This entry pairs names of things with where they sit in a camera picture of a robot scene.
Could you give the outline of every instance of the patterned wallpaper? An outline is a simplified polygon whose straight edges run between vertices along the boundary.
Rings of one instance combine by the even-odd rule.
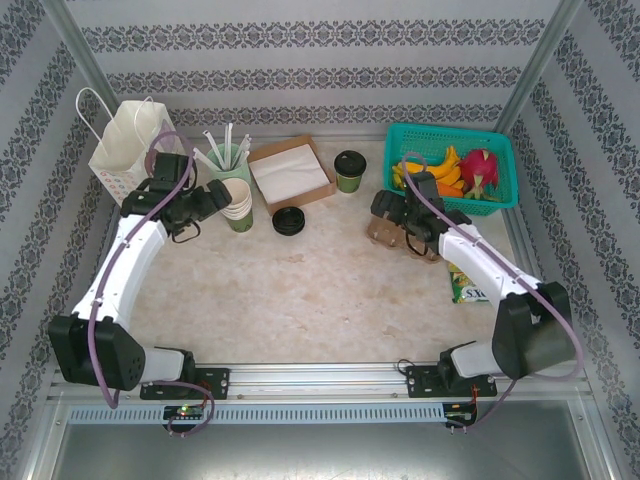
[[[75,113],[85,86],[35,0],[0,6],[0,479],[17,474],[53,361],[51,317],[69,312],[96,273],[112,201],[87,162]],[[96,119],[97,105],[82,108]]]
[[[569,290],[623,478],[640,478],[639,10],[586,1],[511,130],[526,226]]]
[[[490,129],[558,0],[68,1],[120,99],[192,136]]]

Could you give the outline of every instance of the cardboard tray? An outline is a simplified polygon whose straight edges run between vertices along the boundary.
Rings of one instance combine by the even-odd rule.
[[[290,138],[289,140],[285,140],[283,142],[272,143],[271,145],[265,145],[264,147],[260,147],[249,154],[249,158],[247,159],[247,162],[248,163],[255,162],[257,160],[270,157],[271,155],[275,155],[276,153],[284,152],[285,150],[291,150],[292,148],[301,147],[303,145],[309,145],[311,147],[311,150],[313,150],[313,153],[316,156],[316,159],[318,160],[320,167],[322,168],[325,175],[329,179],[329,185],[318,187],[314,190],[301,193],[300,195],[287,198],[286,200],[282,200],[277,203],[272,203],[272,204],[267,203],[267,211],[269,212],[269,215],[273,215],[281,208],[301,207],[302,205],[315,202],[316,200],[320,200],[321,198],[325,198],[336,193],[336,175],[333,172],[333,170],[327,168],[320,161],[318,157],[318,149],[313,139],[311,138],[311,135],[301,135],[299,137]]]

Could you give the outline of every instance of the stacked paper cup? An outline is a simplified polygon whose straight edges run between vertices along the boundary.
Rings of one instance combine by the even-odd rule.
[[[253,226],[251,188],[241,178],[227,178],[222,183],[231,195],[231,203],[222,214],[234,232],[246,232]]]

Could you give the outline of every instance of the white paper bag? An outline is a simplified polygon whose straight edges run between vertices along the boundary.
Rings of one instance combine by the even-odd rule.
[[[80,112],[79,100],[85,90],[92,92],[100,100],[111,118],[102,138]],[[98,146],[89,166],[118,205],[122,205],[127,195],[148,176],[144,160],[153,139],[160,133],[175,130],[167,107],[162,103],[155,103],[151,97],[142,101],[126,100],[113,116],[95,90],[86,87],[76,96],[76,111],[98,139]],[[155,149],[158,152],[184,155],[184,148],[174,135],[160,140]]]

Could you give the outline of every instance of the green snack bag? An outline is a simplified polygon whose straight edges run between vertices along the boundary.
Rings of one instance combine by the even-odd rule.
[[[488,302],[486,295],[476,287],[462,270],[453,263],[448,264],[451,288],[453,289],[453,303]]]

